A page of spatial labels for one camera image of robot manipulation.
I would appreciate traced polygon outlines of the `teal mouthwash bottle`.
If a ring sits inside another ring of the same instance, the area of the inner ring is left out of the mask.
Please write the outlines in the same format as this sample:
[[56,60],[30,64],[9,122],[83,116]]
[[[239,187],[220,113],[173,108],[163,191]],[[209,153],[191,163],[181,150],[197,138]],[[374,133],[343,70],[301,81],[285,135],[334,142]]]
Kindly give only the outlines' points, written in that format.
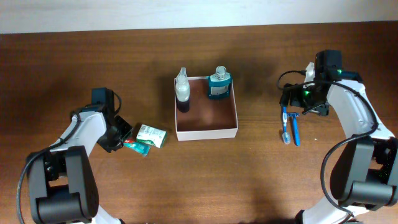
[[209,99],[220,100],[229,96],[233,77],[229,72],[227,72],[226,67],[218,66],[215,73],[207,77],[207,80],[207,95]]

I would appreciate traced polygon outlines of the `red green toothpaste tube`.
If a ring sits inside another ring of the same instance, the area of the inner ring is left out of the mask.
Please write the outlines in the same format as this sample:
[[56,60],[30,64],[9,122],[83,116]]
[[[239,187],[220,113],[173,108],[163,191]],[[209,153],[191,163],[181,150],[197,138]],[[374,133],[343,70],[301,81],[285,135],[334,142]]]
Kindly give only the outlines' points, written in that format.
[[146,155],[148,155],[149,150],[150,150],[149,145],[143,144],[141,142],[135,142],[130,139],[124,141],[124,146],[138,152],[139,154],[141,154],[144,157],[146,157]]

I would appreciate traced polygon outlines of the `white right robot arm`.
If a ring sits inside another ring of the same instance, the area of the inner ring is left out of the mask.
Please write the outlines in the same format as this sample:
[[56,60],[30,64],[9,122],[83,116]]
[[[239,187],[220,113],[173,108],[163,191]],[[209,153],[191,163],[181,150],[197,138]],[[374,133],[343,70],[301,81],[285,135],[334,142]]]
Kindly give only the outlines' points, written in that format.
[[318,52],[305,70],[303,83],[280,86],[282,140],[300,144],[297,114],[327,116],[336,112],[346,138],[324,156],[320,169],[323,198],[301,210],[295,223],[356,223],[356,216],[397,203],[397,138],[376,114],[363,79],[345,70],[339,50]]

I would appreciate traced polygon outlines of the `pink cardboard box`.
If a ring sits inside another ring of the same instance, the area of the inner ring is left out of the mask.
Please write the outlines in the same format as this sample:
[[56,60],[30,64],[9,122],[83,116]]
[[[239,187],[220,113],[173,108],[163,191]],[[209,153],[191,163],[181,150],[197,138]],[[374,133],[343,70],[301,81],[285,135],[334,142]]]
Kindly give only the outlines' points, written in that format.
[[235,138],[238,114],[234,87],[229,97],[211,100],[207,96],[207,77],[189,77],[190,109],[181,112],[174,106],[175,133],[179,141]]

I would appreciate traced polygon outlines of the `green white soap packet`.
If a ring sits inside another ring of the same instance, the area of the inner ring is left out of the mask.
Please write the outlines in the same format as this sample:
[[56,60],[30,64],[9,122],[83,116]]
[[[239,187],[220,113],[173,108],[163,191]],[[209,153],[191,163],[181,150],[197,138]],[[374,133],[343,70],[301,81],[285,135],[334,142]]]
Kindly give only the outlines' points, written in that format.
[[161,148],[166,137],[166,131],[142,124],[137,133],[136,141]]

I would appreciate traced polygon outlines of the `purple foaming soap pump bottle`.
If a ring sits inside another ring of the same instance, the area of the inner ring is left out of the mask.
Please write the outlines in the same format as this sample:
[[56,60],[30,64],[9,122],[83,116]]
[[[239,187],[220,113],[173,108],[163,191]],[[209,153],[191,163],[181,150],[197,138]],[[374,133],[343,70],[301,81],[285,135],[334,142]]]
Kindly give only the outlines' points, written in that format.
[[182,113],[188,112],[190,109],[190,84],[185,67],[180,69],[176,77],[175,97],[178,110]]

